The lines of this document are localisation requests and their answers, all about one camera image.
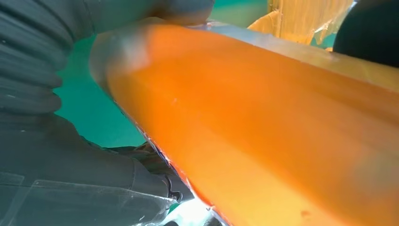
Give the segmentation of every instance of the green wall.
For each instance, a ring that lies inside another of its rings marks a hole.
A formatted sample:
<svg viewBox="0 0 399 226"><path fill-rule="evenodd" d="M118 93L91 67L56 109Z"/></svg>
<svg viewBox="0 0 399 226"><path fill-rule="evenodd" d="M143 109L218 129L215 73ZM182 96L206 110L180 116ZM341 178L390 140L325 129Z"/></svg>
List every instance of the green wall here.
<svg viewBox="0 0 399 226"><path fill-rule="evenodd" d="M326 48L332 47L334 45L335 37L336 37L336 34L331 34L331 35L325 37L323 42L320 45L318 45L316 43L316 39L313 38L312 42L311 42L311 45L319 47L319 48L326 49Z"/></svg>
<svg viewBox="0 0 399 226"><path fill-rule="evenodd" d="M59 75L63 86L55 92L62 99L59 115L70 120L86 139L106 147L138 145L144 141L133 124L93 82L88 68L94 38L80 41Z"/></svg>
<svg viewBox="0 0 399 226"><path fill-rule="evenodd" d="M267 0L216 0L211 18L248 27L267 14Z"/></svg>

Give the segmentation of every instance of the orange tube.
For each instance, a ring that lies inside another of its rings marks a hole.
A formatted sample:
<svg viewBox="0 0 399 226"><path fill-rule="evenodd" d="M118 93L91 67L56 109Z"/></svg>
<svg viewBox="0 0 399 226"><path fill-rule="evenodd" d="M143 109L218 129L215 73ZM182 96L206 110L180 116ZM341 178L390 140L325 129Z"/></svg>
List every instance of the orange tube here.
<svg viewBox="0 0 399 226"><path fill-rule="evenodd" d="M211 32L145 41L112 96L227 222L399 225L396 92Z"/></svg>

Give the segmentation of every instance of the torn plastic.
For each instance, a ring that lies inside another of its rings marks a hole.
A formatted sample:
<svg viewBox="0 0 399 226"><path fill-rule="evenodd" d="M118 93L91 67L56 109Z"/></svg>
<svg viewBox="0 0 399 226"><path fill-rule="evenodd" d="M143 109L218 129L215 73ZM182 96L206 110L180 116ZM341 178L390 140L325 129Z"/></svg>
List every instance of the torn plastic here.
<svg viewBox="0 0 399 226"><path fill-rule="evenodd" d="M271 0L270 12L248 28L307 45L314 37L321 44L338 32L354 4L353 0Z"/></svg>
<svg viewBox="0 0 399 226"><path fill-rule="evenodd" d="M175 221L179 226L202 226L211 218L207 206L199 199L180 204L173 212L161 222L165 225L170 221Z"/></svg>
<svg viewBox="0 0 399 226"><path fill-rule="evenodd" d="M23 180L0 172L4 199L0 200L0 226L154 226L176 202L122 188L57 181L36 180L32 186L20 186ZM155 206L142 208L148 204Z"/></svg>

